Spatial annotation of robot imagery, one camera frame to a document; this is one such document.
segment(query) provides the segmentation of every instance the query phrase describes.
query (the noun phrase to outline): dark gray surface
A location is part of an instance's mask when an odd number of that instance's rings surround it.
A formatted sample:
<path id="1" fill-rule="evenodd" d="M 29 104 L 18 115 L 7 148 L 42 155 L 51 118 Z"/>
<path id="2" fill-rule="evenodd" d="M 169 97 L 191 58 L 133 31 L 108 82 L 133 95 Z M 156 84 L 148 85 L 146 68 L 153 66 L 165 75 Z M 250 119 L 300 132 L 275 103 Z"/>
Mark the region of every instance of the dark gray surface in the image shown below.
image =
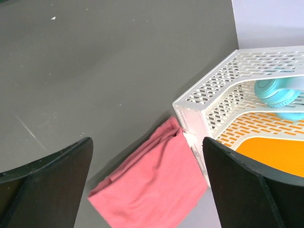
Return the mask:
<path id="1" fill-rule="evenodd" d="M 0 171 L 92 137 L 75 227 L 108 227 L 86 200 L 89 190 L 237 47 L 229 0 L 1 3 Z M 214 215 L 200 218 L 201 227 L 217 221 L 210 204 L 199 204 Z"/>

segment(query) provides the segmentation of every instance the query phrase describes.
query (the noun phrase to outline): cloth fold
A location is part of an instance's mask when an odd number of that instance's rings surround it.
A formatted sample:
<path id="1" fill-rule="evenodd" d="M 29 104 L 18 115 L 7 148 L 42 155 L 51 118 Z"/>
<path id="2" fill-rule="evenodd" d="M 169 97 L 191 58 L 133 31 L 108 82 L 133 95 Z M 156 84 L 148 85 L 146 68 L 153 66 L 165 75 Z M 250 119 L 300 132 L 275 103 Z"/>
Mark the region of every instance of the cloth fold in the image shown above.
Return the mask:
<path id="1" fill-rule="evenodd" d="M 206 189 L 182 129 L 171 117 L 88 199 L 113 228 L 174 228 Z"/>

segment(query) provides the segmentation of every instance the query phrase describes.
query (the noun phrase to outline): scratch mark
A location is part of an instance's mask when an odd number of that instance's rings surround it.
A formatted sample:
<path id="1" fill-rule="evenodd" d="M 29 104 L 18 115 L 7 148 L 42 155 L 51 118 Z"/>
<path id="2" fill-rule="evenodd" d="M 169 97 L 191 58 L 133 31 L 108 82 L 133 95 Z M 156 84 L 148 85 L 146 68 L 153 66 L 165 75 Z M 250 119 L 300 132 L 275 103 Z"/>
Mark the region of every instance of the scratch mark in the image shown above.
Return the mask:
<path id="1" fill-rule="evenodd" d="M 79 66 L 81 66 L 81 67 L 83 67 L 83 68 L 85 68 L 85 69 L 87 69 L 86 66 L 84 66 L 84 65 L 82 65 L 82 64 L 80 64 L 80 63 L 78 63 L 78 62 L 76 62 L 76 64 L 79 65 Z"/>
<path id="2" fill-rule="evenodd" d="M 33 134 L 33 132 L 30 131 L 30 129 L 25 125 L 25 123 L 23 123 L 23 121 L 19 118 L 19 116 L 17 116 L 16 114 L 14 114 L 15 117 L 18 119 L 18 121 L 24 126 L 24 128 L 28 131 L 28 133 L 39 143 L 39 145 L 46 151 L 48 152 L 48 150 L 42 145 L 42 143 L 37 139 L 37 137 Z"/>

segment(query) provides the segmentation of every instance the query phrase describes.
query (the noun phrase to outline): orange panel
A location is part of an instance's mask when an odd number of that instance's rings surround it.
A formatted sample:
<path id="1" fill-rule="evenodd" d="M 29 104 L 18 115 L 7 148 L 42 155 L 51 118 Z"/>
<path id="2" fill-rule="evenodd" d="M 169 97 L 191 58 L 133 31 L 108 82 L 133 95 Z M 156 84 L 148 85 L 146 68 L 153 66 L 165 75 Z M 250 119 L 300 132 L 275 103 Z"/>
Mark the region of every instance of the orange panel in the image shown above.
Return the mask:
<path id="1" fill-rule="evenodd" d="M 237 149 L 242 155 L 278 170 L 304 177 L 304 142 L 251 138 Z"/>

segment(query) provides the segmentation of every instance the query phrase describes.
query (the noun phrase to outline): white wall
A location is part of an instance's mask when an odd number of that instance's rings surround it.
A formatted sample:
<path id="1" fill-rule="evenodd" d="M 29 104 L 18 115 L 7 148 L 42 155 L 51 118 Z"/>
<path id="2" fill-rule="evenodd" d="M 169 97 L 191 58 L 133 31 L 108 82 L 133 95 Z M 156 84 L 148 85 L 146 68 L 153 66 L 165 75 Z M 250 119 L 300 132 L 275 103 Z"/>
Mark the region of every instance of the white wall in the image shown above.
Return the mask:
<path id="1" fill-rule="evenodd" d="M 239 48 L 304 45 L 301 0 L 232 0 Z"/>

